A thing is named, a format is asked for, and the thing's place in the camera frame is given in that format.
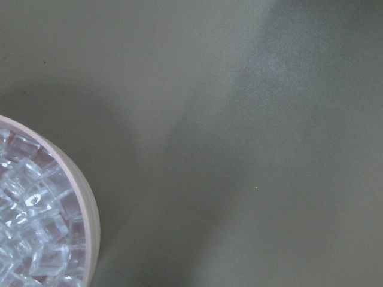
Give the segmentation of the pile of clear ice cubes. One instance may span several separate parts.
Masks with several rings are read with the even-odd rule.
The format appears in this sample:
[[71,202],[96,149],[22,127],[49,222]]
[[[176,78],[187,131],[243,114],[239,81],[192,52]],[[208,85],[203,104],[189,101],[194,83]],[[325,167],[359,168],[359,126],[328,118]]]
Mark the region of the pile of clear ice cubes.
[[40,143],[1,129],[1,285],[82,286],[86,237],[60,164]]

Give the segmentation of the pink bowl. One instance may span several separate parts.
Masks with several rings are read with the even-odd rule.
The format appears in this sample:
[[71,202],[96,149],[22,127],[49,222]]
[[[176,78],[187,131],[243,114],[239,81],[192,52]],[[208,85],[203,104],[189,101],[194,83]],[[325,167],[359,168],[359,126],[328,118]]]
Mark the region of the pink bowl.
[[84,266],[83,286],[90,286],[98,261],[101,227],[98,207],[93,191],[81,170],[60,148],[45,137],[39,135],[23,124],[5,116],[1,116],[1,127],[29,136],[43,145],[58,161],[69,179],[77,196],[81,214],[84,219],[84,232],[86,238],[86,259]]

